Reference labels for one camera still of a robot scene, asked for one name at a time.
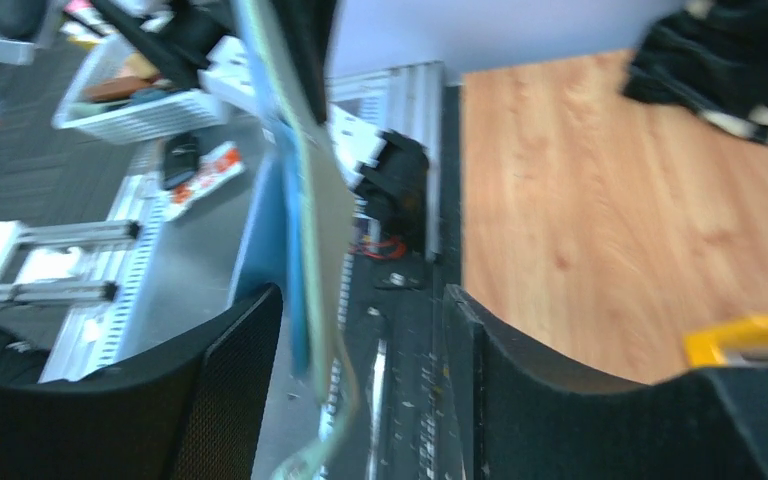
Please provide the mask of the green leather card holder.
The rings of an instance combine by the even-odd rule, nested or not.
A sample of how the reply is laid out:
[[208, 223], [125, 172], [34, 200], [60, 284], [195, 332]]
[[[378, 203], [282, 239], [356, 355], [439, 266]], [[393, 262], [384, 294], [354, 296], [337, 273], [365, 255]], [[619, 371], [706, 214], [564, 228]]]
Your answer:
[[321, 406], [328, 405], [330, 396], [336, 396], [339, 402], [326, 436], [314, 437], [279, 464], [272, 476], [275, 479], [314, 479], [348, 436], [359, 403], [357, 376], [339, 327], [341, 287], [353, 232], [355, 200], [344, 188], [343, 179], [337, 177], [327, 183], [337, 188], [337, 193], [317, 196], [312, 206], [289, 206], [290, 196], [285, 189], [299, 183], [286, 179], [289, 169], [284, 164], [279, 140], [262, 123], [274, 137], [273, 158], [282, 167], [290, 317], [296, 339], [306, 341], [294, 345], [293, 359], [308, 372]]

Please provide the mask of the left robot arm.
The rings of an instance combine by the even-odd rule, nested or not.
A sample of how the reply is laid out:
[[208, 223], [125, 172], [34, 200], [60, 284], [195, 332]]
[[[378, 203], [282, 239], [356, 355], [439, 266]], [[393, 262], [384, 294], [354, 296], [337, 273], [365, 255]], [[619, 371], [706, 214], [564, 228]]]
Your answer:
[[366, 203], [389, 243], [420, 251], [426, 244], [425, 147], [393, 130], [376, 130], [329, 103], [326, 64], [336, 1], [233, 1], [245, 47], [256, 114], [279, 140], [289, 171], [287, 204], [312, 206], [337, 193], [328, 181]]

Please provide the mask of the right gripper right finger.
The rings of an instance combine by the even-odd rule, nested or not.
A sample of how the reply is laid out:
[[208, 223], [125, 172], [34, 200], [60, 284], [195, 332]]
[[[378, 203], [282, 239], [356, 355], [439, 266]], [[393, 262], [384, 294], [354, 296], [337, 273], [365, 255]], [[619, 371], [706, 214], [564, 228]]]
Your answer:
[[447, 366], [470, 479], [768, 479], [768, 367], [645, 385], [507, 324], [458, 285]]

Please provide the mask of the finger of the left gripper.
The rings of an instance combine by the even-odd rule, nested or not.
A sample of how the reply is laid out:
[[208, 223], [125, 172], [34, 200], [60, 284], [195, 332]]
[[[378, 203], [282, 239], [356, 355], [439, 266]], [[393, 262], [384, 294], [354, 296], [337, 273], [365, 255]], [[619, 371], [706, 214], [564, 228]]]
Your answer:
[[318, 124], [327, 121], [325, 65], [337, 0], [272, 0], [281, 32]]

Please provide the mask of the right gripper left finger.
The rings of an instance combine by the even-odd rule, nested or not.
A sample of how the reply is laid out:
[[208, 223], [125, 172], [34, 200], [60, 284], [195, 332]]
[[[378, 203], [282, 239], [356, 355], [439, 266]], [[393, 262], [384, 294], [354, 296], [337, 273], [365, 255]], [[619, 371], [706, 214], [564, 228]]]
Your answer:
[[0, 382], [0, 479], [248, 479], [283, 299], [272, 284], [77, 380]]

